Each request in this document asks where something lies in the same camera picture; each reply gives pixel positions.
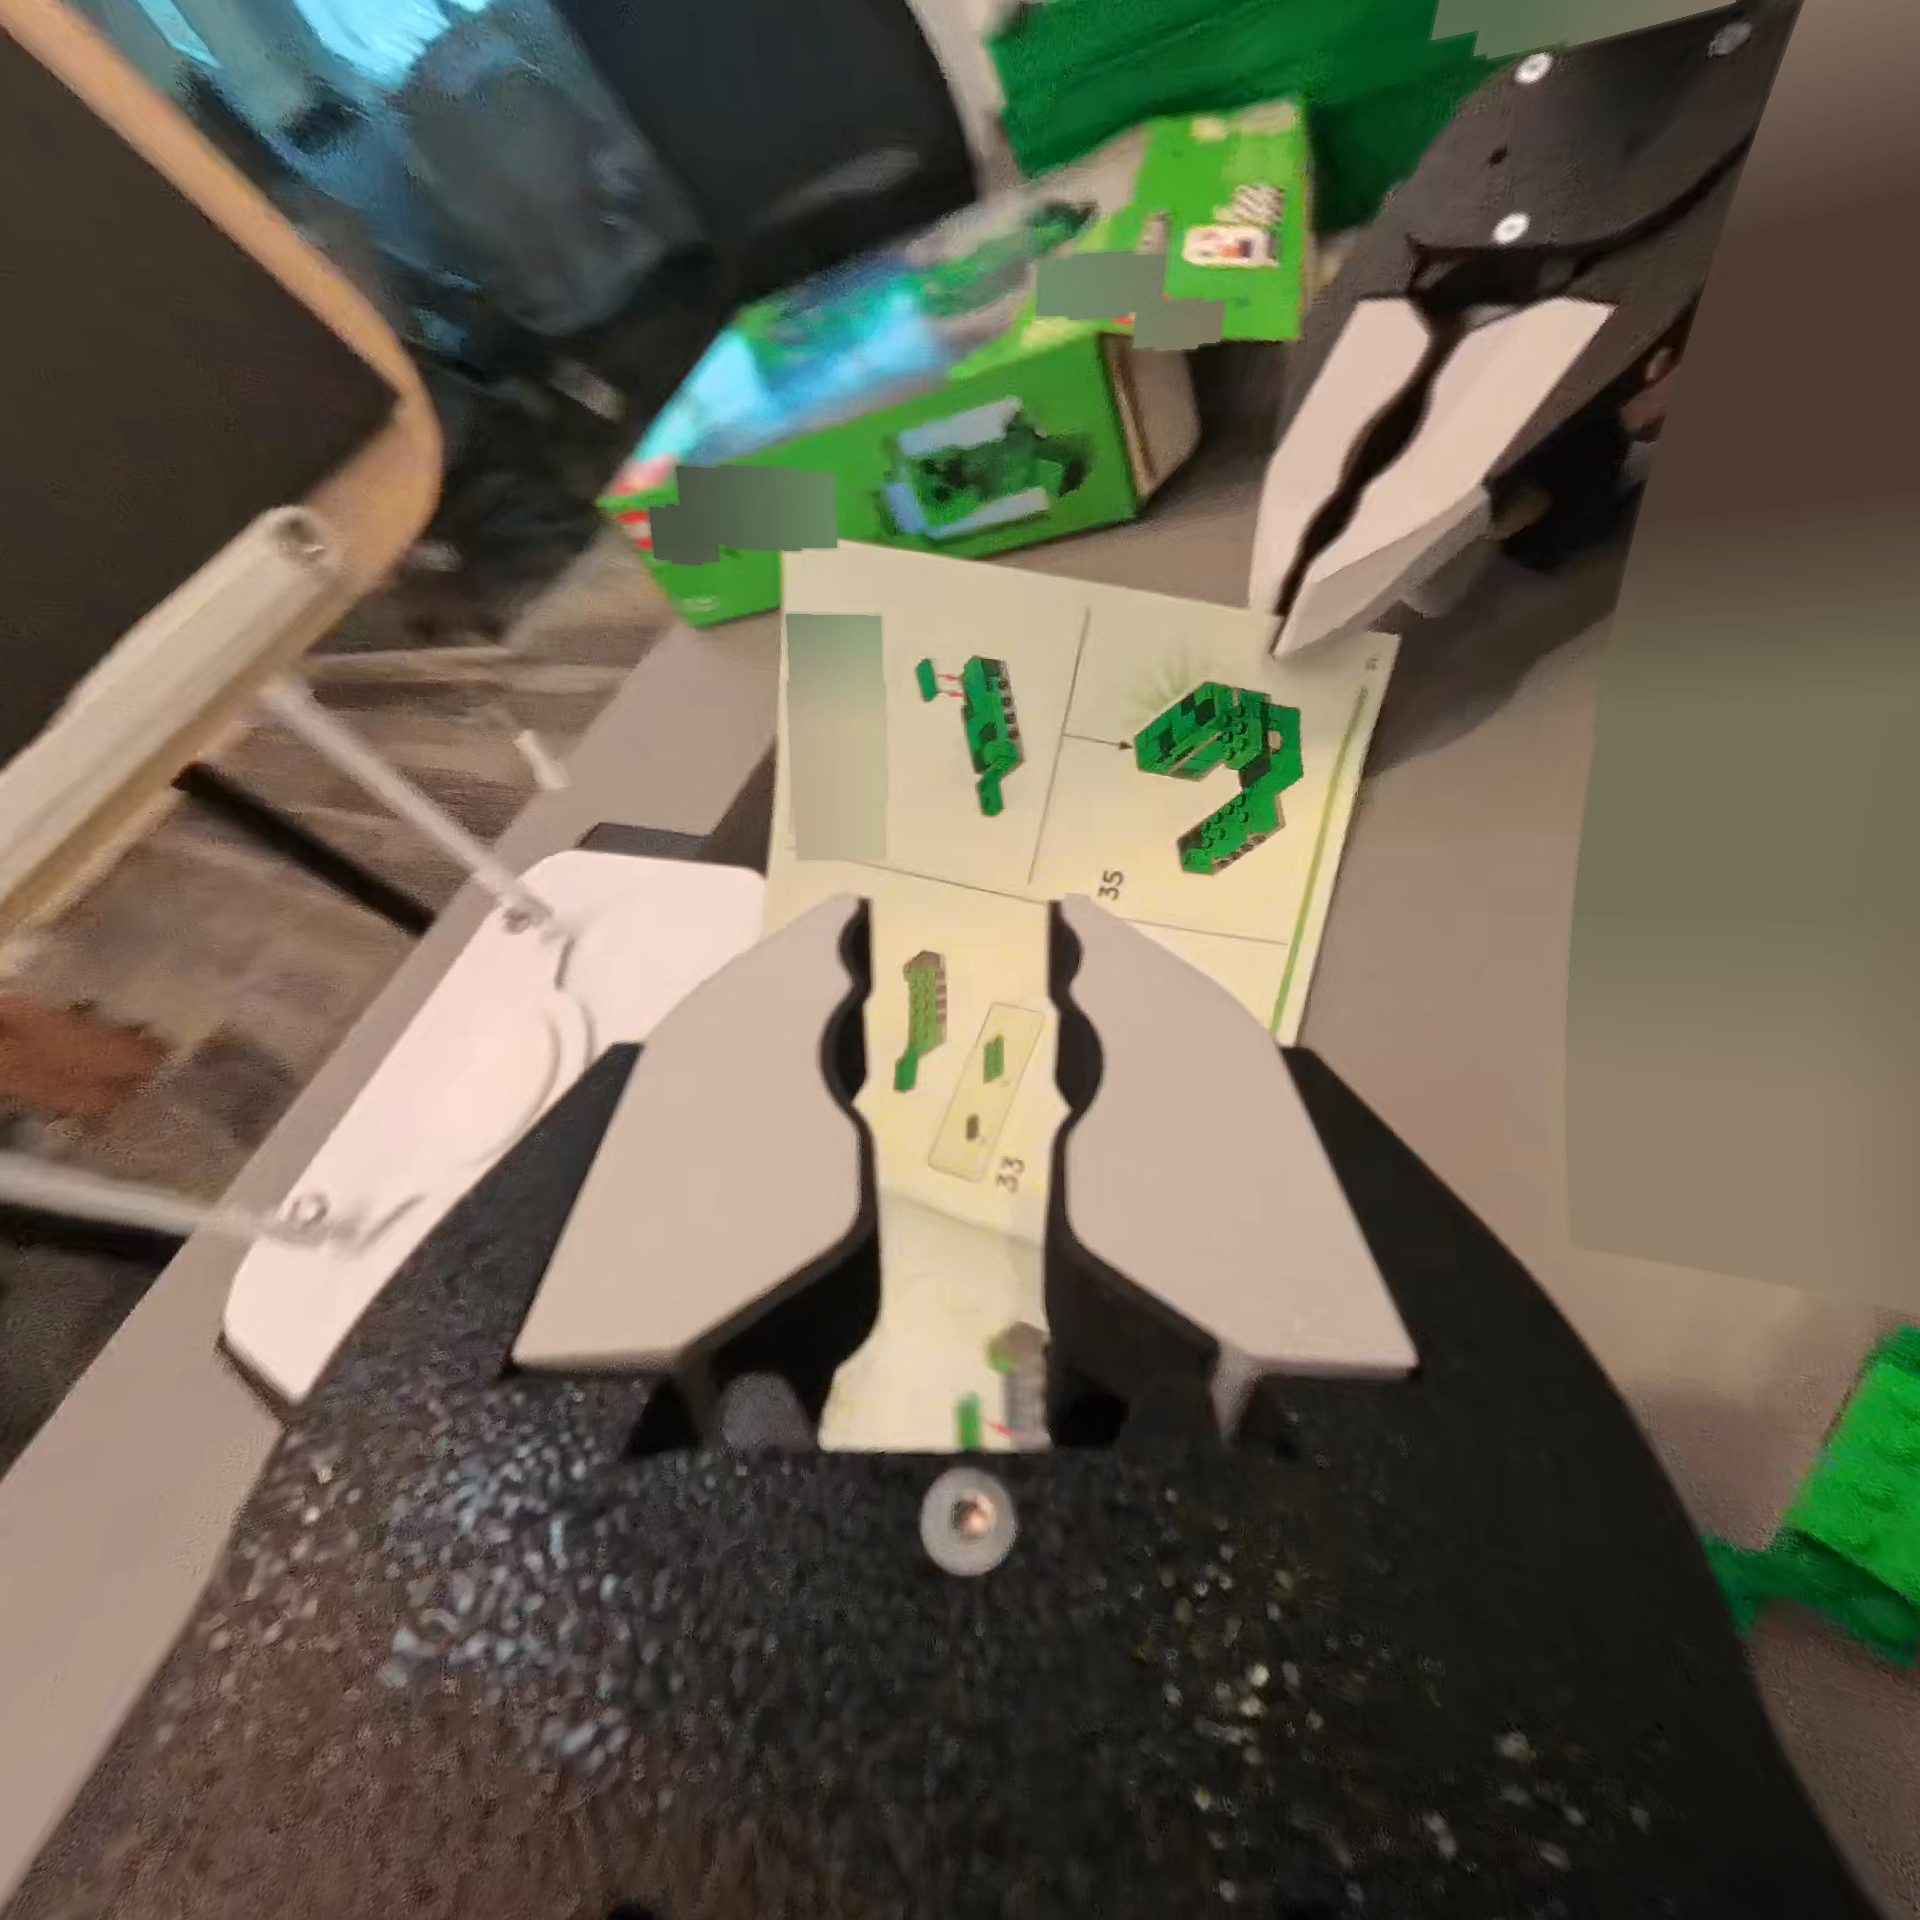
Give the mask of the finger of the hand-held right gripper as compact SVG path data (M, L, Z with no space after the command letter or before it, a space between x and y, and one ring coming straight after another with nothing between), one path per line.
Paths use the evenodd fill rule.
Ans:
M1279 438L1256 498L1251 610L1281 615L1320 521L1355 478L1373 430L1412 391L1433 332L1408 296L1320 301L1287 354Z
M1364 441L1355 478L1320 521L1279 658L1368 630L1452 566L1492 525L1496 474L1613 314L1553 296L1501 311L1431 348L1410 394Z

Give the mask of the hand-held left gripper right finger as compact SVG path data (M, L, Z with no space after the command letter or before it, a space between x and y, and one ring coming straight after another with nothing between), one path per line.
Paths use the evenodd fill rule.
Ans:
M1179 953L1071 896L1048 1316L1097 1380L1400 1380L1418 1365L1274 1032Z

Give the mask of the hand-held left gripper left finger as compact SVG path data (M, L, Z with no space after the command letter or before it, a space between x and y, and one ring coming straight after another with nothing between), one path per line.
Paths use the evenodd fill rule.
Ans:
M869 906L831 896L721 967L641 1045L512 1365L667 1375L877 1242L865 1065Z

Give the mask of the white monitor stand base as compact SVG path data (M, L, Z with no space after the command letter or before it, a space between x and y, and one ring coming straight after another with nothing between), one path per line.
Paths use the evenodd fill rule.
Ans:
M557 927L493 906L299 1168L233 1272L225 1345L284 1405L444 1215L610 1046L639 1045L761 932L765 880L572 847L523 872Z

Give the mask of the paper building instruction booklet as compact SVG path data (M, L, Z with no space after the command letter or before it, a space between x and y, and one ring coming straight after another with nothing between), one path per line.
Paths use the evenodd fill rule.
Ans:
M1051 910L1085 896L1297 1042L1397 642L921 551L785 565L764 926L869 906L880 1316L833 1450L1029 1450L1048 1375Z

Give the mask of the green toy brick box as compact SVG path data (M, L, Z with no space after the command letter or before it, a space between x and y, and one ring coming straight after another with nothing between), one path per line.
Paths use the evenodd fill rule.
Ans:
M1291 97L1104 151L743 303L597 509L695 628L770 610L812 535L984 559L1140 514L1199 447L1194 364L1293 341Z

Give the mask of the green brick baseplate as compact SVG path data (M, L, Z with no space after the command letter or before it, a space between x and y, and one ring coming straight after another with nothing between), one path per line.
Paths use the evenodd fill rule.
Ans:
M986 32L1026 176L1173 114L1293 100L1322 233L1368 225L1501 55L1433 37L1435 1L1003 4Z

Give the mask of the black office chair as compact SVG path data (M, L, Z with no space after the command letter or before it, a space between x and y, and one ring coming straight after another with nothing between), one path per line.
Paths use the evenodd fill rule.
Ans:
M899 1L457 7L391 112L437 272L547 341L674 276L727 312L980 186Z

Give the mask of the green toy brick assembly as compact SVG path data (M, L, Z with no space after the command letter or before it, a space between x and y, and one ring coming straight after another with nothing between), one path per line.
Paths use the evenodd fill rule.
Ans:
M1762 1548L1703 1540L1736 1632L1795 1609L1913 1671L1919 1662L1919 1330L1863 1360L1823 1450Z

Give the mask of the monitor with pale frame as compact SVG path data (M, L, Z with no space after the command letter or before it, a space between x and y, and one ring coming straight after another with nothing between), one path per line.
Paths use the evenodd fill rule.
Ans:
M361 288L68 4L5 4L13 934L396 570L442 498Z

